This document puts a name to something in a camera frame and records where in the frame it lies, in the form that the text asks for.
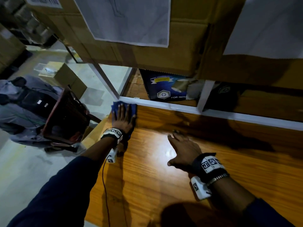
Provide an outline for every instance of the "white electronic device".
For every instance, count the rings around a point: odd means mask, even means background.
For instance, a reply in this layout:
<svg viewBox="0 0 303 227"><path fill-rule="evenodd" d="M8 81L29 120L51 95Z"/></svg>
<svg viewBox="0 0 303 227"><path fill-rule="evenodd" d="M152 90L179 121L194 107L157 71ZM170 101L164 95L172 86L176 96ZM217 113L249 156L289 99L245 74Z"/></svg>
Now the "white electronic device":
<svg viewBox="0 0 303 227"><path fill-rule="evenodd" d="M109 154L107 155L106 159L108 163L115 163L117 160L117 153L118 153L118 148L111 149Z"/></svg>
<svg viewBox="0 0 303 227"><path fill-rule="evenodd" d="M201 182L198 176L194 176L191 178L191 184L194 187L195 192L200 200L204 200L211 197L211 191L207 188L205 183Z"/></svg>

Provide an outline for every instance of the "white shelf frame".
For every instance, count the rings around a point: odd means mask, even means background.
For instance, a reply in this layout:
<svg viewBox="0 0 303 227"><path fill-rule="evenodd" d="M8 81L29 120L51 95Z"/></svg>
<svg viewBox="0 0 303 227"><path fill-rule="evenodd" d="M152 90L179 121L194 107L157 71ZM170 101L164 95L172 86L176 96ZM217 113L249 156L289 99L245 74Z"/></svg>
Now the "white shelf frame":
<svg viewBox="0 0 303 227"><path fill-rule="evenodd" d="M174 104L174 103L163 103L163 102L157 102L157 101L152 101L152 100L147 100L147 99L138 99L138 98L130 98L130 97L121 96L121 95L123 95L123 92L126 88L126 85L129 81L133 71L136 69L129 68L127 70L126 76L124 77L124 79L122 81L122 85L119 89L119 92L121 92L119 94L116 91L116 89L114 88L114 86L112 85L112 83L110 82L110 80L108 79L108 77L105 75L104 71L102 70L102 68L100 67L99 64L89 64L89 66L93 70L93 72L96 74L96 76L100 79L100 81L105 86L105 88L112 95L112 97L114 98L115 101L123 101L125 103L136 103L137 105L146 106L146 107L154 107L154 108L180 111L180 112L186 112L186 113L203 115L203 116L210 116L210 117L229 119L229 120L235 120L235 121L241 121L241 122L255 123L255 124L260 124L260 125L264 125L264 126L273 126L273 127L303 131L303 122L295 122L295 121L289 121L289 120L283 120L283 119L275 119L275 118L254 116L254 115L241 114L241 113L235 113L235 112L218 111L218 110L211 110L211 109L207 109L207 110L203 111L206 101L214 86L213 80L205 81L197 107L191 107L191 106L185 106L185 105Z"/></svg>

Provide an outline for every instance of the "hexagon logo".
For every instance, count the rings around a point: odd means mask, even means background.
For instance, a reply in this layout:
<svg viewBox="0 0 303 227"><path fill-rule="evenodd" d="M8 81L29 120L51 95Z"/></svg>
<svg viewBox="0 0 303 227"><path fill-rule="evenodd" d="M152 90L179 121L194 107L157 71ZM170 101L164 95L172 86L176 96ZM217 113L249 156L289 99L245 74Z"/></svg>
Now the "hexagon logo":
<svg viewBox="0 0 303 227"><path fill-rule="evenodd" d="M158 92L158 98L166 99L168 97L170 97L170 92L169 91L162 90L162 91Z"/></svg>

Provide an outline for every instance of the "concrete floor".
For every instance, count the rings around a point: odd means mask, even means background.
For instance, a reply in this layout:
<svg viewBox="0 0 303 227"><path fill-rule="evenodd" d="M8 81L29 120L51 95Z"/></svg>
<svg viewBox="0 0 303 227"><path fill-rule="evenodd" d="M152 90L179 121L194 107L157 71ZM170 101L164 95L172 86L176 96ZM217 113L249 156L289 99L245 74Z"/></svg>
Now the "concrete floor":
<svg viewBox="0 0 303 227"><path fill-rule="evenodd" d="M113 102L110 93L87 64L74 62L61 43L55 43L48 50L35 47L29 47L28 50L34 55L11 78L28 74L38 76L34 68L39 63L66 62L88 87L81 102L100 119L110 113ZM101 65L101 68L118 90L128 67ZM9 135L0 130L0 226L6 226L28 205L49 178L76 156L68 151L46 154L42 149L10 141ZM86 221L85 226L94 225Z"/></svg>

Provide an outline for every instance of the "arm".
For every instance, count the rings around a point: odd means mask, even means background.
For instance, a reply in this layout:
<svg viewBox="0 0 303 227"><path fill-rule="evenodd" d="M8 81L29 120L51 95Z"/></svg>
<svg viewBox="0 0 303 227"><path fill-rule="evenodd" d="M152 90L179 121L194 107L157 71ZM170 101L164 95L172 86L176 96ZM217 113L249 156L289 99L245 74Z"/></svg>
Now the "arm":
<svg viewBox="0 0 303 227"><path fill-rule="evenodd" d="M178 131L175 131L173 136L169 135L168 140L175 149L177 156L167 163L168 166L175 166L184 171L194 173L204 183L208 183L211 180L208 174L216 177L222 172L226 172L221 168L206 173L201 167L201 162L204 161L203 156L215 156L215 153L202 154L198 144L190 141L187 136ZM216 180L209 188L215 192L229 210L238 214L242 221L252 224L252 226L293 226L265 201L257 199L229 176Z"/></svg>
<svg viewBox="0 0 303 227"><path fill-rule="evenodd" d="M129 122L129 108L113 114L113 127L128 133L134 118ZM35 198L15 216L8 227L22 226L83 226L89 206L89 193L96 183L98 172L116 140L102 138L81 156L61 169L41 188Z"/></svg>

